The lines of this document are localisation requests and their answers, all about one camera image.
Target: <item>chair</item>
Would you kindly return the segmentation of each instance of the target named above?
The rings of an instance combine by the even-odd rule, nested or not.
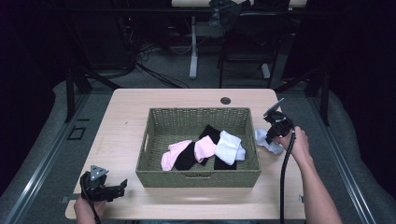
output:
[[[290,19],[284,15],[259,11],[242,12],[233,29],[224,31],[218,62],[219,88],[222,88],[222,81],[225,78],[225,62],[255,63],[258,65],[258,70],[263,64],[270,63],[271,75],[267,84],[267,88],[270,88],[279,48],[289,27]]]

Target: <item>wicker basket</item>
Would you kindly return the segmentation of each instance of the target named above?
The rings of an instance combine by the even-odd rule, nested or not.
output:
[[[241,138],[246,159],[236,170],[214,170],[214,158],[189,171],[163,171],[161,159],[168,146],[183,140],[197,141],[209,124]],[[252,188],[261,173],[250,109],[248,108],[151,108],[136,165],[146,188]]]

